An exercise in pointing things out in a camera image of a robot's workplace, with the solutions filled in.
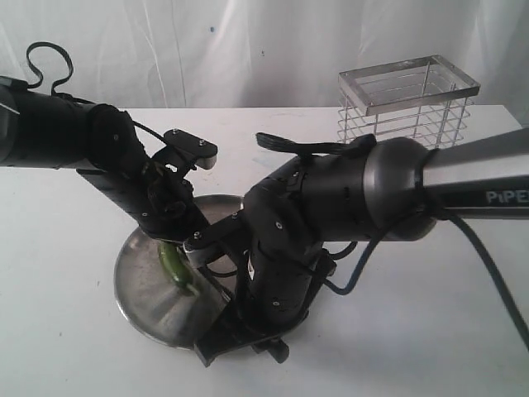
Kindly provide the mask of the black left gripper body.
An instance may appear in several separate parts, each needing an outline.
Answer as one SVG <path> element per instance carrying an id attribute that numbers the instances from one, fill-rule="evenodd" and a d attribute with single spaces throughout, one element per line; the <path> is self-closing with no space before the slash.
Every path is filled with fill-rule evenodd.
<path id="1" fill-rule="evenodd" d="M 141 210 L 139 224 L 147 235 L 182 243 L 209 225 L 185 179 L 194 168 L 195 160 L 172 146 L 160 149 L 143 165 L 140 181 L 149 207 Z"/>

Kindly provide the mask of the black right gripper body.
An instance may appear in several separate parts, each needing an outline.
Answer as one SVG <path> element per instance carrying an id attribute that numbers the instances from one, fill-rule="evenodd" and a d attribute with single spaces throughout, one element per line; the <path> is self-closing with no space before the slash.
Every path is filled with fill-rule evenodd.
<path id="1" fill-rule="evenodd" d="M 240 307 L 246 326 L 260 335 L 251 344 L 255 352 L 268 352 L 278 363 L 288 359 L 289 347 L 282 336 L 305 320 L 322 279 L 333 269 L 323 255 L 321 247 L 299 260 L 252 249 Z"/>

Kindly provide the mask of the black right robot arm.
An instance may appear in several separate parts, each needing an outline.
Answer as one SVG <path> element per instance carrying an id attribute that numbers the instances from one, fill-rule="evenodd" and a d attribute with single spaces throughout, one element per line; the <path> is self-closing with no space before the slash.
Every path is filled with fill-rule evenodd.
<path id="1" fill-rule="evenodd" d="M 302 144 L 265 133 L 266 149 L 291 159 L 254 185 L 242 207 L 196 232 L 198 265 L 220 256 L 236 287 L 194 343 L 204 365 L 242 347 L 288 358 L 283 335 L 308 315 L 322 287 L 345 296 L 380 242 L 413 242 L 452 222 L 484 263 L 522 340 L 528 326 L 471 218 L 528 216 L 528 131 L 428 149 L 410 138 Z"/>

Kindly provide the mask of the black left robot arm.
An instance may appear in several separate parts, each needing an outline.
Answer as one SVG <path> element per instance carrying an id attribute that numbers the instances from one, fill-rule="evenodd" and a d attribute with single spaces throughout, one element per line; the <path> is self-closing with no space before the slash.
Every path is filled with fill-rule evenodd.
<path id="1" fill-rule="evenodd" d="M 1 78 L 3 167 L 74 169 L 149 237 L 182 243 L 208 225 L 185 176 L 212 168 L 217 147 L 171 129 L 151 133 L 163 147 L 148 155 L 139 128 L 112 105 L 35 93 L 26 81 Z"/>

